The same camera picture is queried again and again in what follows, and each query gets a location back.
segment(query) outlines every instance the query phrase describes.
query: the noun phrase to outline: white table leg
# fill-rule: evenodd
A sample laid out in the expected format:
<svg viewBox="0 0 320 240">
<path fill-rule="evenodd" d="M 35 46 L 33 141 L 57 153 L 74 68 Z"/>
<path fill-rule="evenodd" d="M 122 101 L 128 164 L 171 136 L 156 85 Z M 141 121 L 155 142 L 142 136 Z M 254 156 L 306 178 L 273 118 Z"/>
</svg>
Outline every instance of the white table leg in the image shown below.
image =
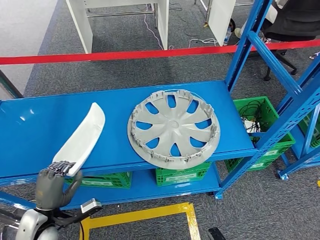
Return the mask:
<svg viewBox="0 0 320 240">
<path fill-rule="evenodd" d="M 168 49 L 169 0 L 158 1 L 158 30 L 164 50 Z"/>
<path fill-rule="evenodd" d="M 93 34 L 83 0 L 66 0 L 86 54 L 92 52 Z"/>
<path fill-rule="evenodd" d="M 154 11 L 154 26 L 157 29 L 158 28 L 158 4 L 153 3 L 152 10 Z"/>
</svg>

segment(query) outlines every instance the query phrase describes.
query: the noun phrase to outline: white table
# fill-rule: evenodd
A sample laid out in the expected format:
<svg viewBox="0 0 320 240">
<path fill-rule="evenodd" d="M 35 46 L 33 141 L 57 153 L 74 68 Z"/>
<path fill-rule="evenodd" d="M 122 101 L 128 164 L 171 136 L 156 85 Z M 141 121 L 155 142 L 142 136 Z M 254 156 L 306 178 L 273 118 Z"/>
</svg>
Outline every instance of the white table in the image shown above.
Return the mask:
<svg viewBox="0 0 320 240">
<path fill-rule="evenodd" d="M 93 33 L 88 17 L 155 14 L 163 49 L 168 49 L 169 0 L 66 0 L 86 54 L 92 52 Z M 152 11 L 117 12 L 87 15 L 86 9 L 153 4 Z"/>
<path fill-rule="evenodd" d="M 206 6 L 203 0 L 200 3 L 207 11 L 205 24 L 208 24 L 220 46 L 223 46 L 230 23 L 234 7 L 253 5 L 252 1 L 237 2 L 237 0 L 209 0 Z"/>
</svg>

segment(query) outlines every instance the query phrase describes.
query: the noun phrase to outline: metal bracket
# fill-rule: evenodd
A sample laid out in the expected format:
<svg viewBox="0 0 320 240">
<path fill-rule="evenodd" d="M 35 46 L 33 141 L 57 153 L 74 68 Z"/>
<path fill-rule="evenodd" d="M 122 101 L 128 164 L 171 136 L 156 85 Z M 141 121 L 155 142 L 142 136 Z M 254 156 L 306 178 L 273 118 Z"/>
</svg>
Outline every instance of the metal bracket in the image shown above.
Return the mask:
<svg viewBox="0 0 320 240">
<path fill-rule="evenodd" d="M 217 200 L 223 199 L 222 194 L 214 194 L 214 198 Z"/>
<path fill-rule="evenodd" d="M 17 90 L 11 81 L 10 81 L 3 71 L 0 69 L 0 86 L 2 85 L 14 99 L 23 98 L 23 95 Z"/>
<path fill-rule="evenodd" d="M 289 179 L 289 177 L 288 177 L 288 175 L 287 174 L 287 173 L 285 173 L 285 174 L 283 174 L 283 175 L 281 175 L 280 174 L 280 170 L 277 170 L 276 171 L 277 173 L 278 173 L 278 176 L 281 179 L 281 180 L 288 180 Z"/>
</svg>

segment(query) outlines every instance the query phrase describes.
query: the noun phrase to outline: water bottle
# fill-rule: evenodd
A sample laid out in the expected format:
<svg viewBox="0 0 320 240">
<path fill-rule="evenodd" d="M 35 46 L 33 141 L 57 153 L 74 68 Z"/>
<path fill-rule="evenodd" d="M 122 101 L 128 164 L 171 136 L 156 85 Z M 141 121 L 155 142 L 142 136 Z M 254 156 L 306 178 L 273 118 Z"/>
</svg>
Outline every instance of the water bottle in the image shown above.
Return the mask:
<svg viewBox="0 0 320 240">
<path fill-rule="evenodd" d="M 231 34 L 232 34 L 232 32 L 231 32 L 231 26 L 229 26 L 228 27 L 228 30 L 226 31 L 226 35 L 224 38 L 223 46 L 228 45 L 228 42 L 229 41 L 229 38 L 230 38 Z"/>
</svg>

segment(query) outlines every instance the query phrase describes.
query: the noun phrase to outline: gray carpet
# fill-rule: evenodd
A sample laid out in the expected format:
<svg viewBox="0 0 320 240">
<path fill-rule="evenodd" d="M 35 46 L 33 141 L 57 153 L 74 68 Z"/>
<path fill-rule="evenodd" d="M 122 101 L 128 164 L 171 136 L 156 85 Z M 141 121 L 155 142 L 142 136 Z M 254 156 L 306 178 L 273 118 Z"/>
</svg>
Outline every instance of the gray carpet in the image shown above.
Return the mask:
<svg viewBox="0 0 320 240">
<path fill-rule="evenodd" d="M 183 11 L 170 10 L 169 45 L 186 48 L 192 38 L 212 38 L 203 28 L 205 11 L 193 0 L 176 0 Z M 118 11 L 118 9 L 105 9 Z M 239 7 L 232 18 L 243 24 L 249 7 Z M 91 9 L 97 13 L 98 9 Z M 90 20 L 94 33 L 94 52 L 158 49 L 158 42 L 148 32 L 143 15 L 94 18 Z M 153 19 L 146 22 L 155 31 Z M 230 44 L 238 40 L 232 35 Z M 192 47 L 202 46 L 194 42 Z M 298 78 L 310 63 L 309 56 L 315 48 L 291 49 L 287 57 L 299 67 Z M 58 0 L 39 54 L 82 53 L 82 46 L 63 0 Z M 186 83 L 223 79 L 232 54 L 134 59 L 118 61 L 54 63 L 35 65 L 26 85 L 26 96 L 44 96 L 61 93 L 98 91 L 148 85 Z M 262 81 L 266 71 L 261 59 L 248 60 L 232 96 L 235 99 L 268 96 L 276 106 L 285 91 L 274 75 L 269 82 Z M 226 175 L 223 162 L 217 163 L 222 176 Z M 288 181 L 275 177 L 276 169 L 283 168 L 278 159 L 260 171 L 247 172 L 227 190 L 223 200 L 208 194 L 195 194 L 155 200 L 105 206 L 99 216 L 166 206 L 175 203 L 193 203 L 201 239 L 208 240 L 208 229 L 218 227 L 227 240 L 318 240 L 320 236 L 319 189 L 316 181 L 320 168 L 303 169 L 290 175 Z M 34 198 L 34 185 L 6 187 L 6 192 L 26 199 Z M 187 240 L 190 239 L 183 214 L 143 220 L 94 229 L 91 239 Z M 78 226 L 61 231 L 61 240 L 78 238 Z"/>
</svg>

